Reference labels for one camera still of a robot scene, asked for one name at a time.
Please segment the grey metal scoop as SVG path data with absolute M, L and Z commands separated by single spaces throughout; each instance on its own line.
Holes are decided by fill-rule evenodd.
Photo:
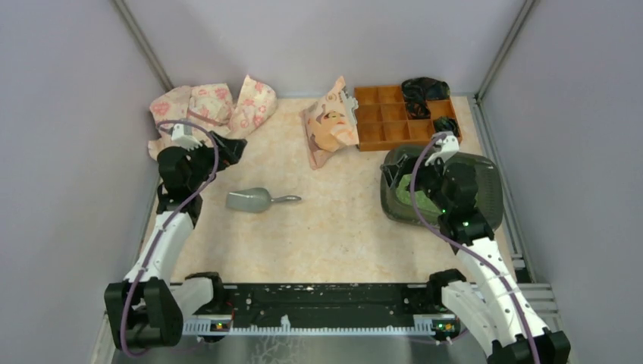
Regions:
M 302 198 L 296 195 L 272 196 L 264 187 L 253 187 L 229 192 L 226 207 L 238 212 L 261 213 L 272 205 L 284 202 L 299 202 Z

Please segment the orange cat litter bag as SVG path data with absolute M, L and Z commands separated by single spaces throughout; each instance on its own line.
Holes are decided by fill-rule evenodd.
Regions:
M 344 77 L 338 77 L 328 93 L 299 113 L 313 170 L 323 167 L 337 151 L 359 144 L 357 125 L 350 124 L 340 100 L 341 90 L 350 95 Z

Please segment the piano-key bag clip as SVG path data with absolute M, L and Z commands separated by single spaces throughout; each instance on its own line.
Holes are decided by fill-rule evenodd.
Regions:
M 344 108 L 346 109 L 346 116 L 351 125 L 356 126 L 356 110 L 359 108 L 358 101 L 347 94 L 345 90 L 341 90 L 339 93 L 340 100 L 342 101 Z

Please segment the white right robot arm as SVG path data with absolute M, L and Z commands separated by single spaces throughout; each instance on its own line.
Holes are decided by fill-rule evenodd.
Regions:
M 500 174 L 492 162 L 454 156 L 428 164 L 402 157 L 383 164 L 388 189 L 409 194 L 413 222 L 450 245 L 468 269 L 433 273 L 427 302 L 435 312 L 452 312 L 476 339 L 488 363 L 566 363 L 571 343 L 535 311 L 500 253 L 495 224 L 484 211 L 488 194 L 502 208 Z

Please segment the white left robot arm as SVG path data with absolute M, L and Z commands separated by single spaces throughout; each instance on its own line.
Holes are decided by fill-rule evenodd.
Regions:
M 154 231 L 123 280 L 105 289 L 114 345 L 129 356 L 177 345 L 186 319 L 201 308 L 219 313 L 227 304 L 216 272 L 191 274 L 171 287 L 177 259 L 199 220 L 200 193 L 216 173 L 240 161 L 247 145 L 245 139 L 232 140 L 212 131 L 207 136 L 213 146 L 170 146 L 157 155 L 162 182 L 157 188 Z

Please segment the dark green litter box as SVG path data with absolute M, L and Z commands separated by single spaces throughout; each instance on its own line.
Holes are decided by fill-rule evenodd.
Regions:
M 406 144 L 399 146 L 386 154 L 382 164 L 400 162 L 402 164 L 402 176 L 412 173 L 412 167 L 422 150 L 423 148 L 417 145 Z M 458 152 L 451 157 L 446 162 L 446 167 L 449 168 L 456 163 L 468 165 L 475 169 L 475 182 L 478 186 L 475 205 L 489 225 L 497 230 L 503 220 L 503 186 L 497 166 L 482 155 L 465 152 Z M 380 200 L 384 214 L 392 221 L 419 226 L 421 222 L 417 218 L 411 200 L 399 201 L 397 198 L 397 185 L 387 184 L 381 172 Z

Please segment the pink patterned cloth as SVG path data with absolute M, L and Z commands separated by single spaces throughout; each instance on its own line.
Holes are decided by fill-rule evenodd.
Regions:
M 277 110 L 278 98 L 269 85 L 247 75 L 237 98 L 226 83 L 179 86 L 149 106 L 156 124 L 186 119 L 228 139 L 244 139 Z

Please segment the orange compartment tray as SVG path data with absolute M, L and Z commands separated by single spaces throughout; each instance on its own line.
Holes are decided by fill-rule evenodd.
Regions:
M 433 120 L 441 116 L 455 118 L 459 125 L 451 98 L 428 101 L 429 119 L 410 119 L 400 85 L 356 87 L 354 96 L 359 103 L 356 120 L 362 152 L 388 151 L 406 144 L 424 146 L 436 133 Z

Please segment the small dark cloth ball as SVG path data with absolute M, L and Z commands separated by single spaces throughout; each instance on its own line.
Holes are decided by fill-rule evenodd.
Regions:
M 461 137 L 460 127 L 455 118 L 441 116 L 433 120 L 433 126 L 436 133 L 451 132 L 456 138 Z

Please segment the dark cloth on tray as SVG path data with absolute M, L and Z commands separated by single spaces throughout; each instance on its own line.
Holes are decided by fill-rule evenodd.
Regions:
M 417 77 L 405 80 L 400 85 L 406 111 L 410 119 L 429 119 L 428 101 L 450 98 L 450 87 L 443 80 Z

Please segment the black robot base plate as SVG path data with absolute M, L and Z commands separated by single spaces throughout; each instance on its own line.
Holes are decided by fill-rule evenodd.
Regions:
M 403 336 L 450 341 L 459 319 L 426 284 L 226 284 L 220 301 L 186 318 L 183 334 L 226 336 Z

